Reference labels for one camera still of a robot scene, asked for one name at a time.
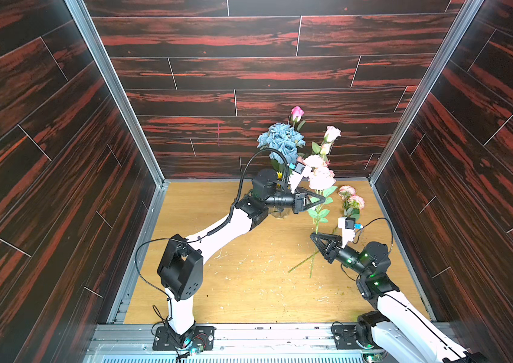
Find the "pale pink rosebud stem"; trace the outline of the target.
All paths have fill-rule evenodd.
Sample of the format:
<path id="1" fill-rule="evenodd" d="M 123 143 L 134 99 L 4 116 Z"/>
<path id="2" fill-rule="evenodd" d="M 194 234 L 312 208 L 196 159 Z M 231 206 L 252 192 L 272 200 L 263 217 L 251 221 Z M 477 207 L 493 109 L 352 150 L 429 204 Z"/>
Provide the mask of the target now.
<path id="1" fill-rule="evenodd" d="M 330 154 L 332 150 L 332 145 L 339 137 L 341 137 L 341 130 L 334 126 L 328 126 L 325 131 L 322 143 L 320 145 L 315 142 L 312 143 L 313 154 L 319 155 L 321 157 L 326 157 Z"/>

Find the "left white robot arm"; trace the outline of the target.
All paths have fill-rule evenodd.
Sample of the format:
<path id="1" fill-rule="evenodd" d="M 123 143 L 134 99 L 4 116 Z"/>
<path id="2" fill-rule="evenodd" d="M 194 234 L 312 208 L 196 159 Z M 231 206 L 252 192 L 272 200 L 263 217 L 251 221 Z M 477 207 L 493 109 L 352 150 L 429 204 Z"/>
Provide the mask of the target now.
<path id="1" fill-rule="evenodd" d="M 312 175 L 312 167 L 298 163 L 287 181 L 273 169 L 263 169 L 252 179 L 252 190 L 232 204 L 229 214 L 211 226 L 168 240 L 158 266 L 161 284 L 169 296 L 168 331 L 180 340 L 193 335 L 193 296 L 203 282 L 204 263 L 218 250 L 263 222 L 271 208 L 289 208 L 298 214 L 324 204 L 325 197 L 299 186 Z"/>

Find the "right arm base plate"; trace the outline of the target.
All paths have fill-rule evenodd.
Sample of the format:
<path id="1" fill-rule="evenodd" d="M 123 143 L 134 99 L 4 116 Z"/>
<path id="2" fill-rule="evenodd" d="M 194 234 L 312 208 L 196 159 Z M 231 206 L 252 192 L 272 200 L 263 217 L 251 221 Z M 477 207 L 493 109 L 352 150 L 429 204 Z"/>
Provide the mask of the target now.
<path id="1" fill-rule="evenodd" d="M 373 349 L 374 345 L 365 337 L 359 337 L 356 329 L 356 323 L 343 324 L 341 322 L 333 322 L 330 328 L 336 349 Z"/>

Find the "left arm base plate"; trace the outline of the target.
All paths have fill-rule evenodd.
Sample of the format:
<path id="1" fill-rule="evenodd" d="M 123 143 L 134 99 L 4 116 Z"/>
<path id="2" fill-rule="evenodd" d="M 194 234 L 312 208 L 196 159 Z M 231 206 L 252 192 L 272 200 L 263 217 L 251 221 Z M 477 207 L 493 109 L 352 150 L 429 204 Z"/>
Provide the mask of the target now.
<path id="1" fill-rule="evenodd" d="M 152 344 L 153 351 L 176 351 L 196 354 L 214 348 L 214 326 L 193 325 L 184 334 L 177 334 L 170 325 L 158 326 Z"/>

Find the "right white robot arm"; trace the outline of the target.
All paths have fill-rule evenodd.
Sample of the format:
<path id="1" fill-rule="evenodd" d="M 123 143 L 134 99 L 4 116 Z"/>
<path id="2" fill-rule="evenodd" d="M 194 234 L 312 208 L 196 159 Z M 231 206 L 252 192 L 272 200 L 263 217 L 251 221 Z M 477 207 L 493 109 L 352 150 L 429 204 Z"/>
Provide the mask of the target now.
<path id="1" fill-rule="evenodd" d="M 362 348 L 383 349 L 398 362 L 488 362 L 480 352 L 468 352 L 426 319 L 390 280 L 388 247 L 368 243 L 360 252 L 335 234 L 310 235 L 329 262 L 339 262 L 359 276 L 359 293 L 374 308 L 358 317 L 356 343 Z"/>

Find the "pink carnation stem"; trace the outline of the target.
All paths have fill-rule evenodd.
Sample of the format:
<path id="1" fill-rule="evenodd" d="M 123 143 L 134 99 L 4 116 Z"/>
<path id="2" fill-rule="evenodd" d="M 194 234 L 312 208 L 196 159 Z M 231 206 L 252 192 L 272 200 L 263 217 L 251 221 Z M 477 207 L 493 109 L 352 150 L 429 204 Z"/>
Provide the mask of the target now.
<path id="1" fill-rule="evenodd" d="M 312 168 L 308 176 L 309 188 L 314 190 L 317 195 L 322 195 L 325 202 L 308 210 L 309 215 L 312 217 L 315 225 L 315 233 L 319 232 L 319 225 L 327 223 L 327 216 L 330 213 L 325 207 L 333 202 L 331 194 L 335 192 L 335 174 L 329 169 L 327 162 L 320 155 L 311 155 L 303 160 L 306 166 Z"/>
<path id="2" fill-rule="evenodd" d="M 355 220 L 359 219 L 359 215 L 361 210 L 365 207 L 364 199 L 356 194 L 356 190 L 354 187 L 350 185 L 343 185 L 339 187 L 338 195 L 342 200 L 342 212 L 344 218 L 353 218 Z M 309 276 L 312 277 L 312 269 L 314 266 L 314 259 L 318 252 L 313 253 L 296 266 L 288 270 L 288 273 L 293 272 L 295 269 L 302 266 L 304 263 L 311 261 Z"/>

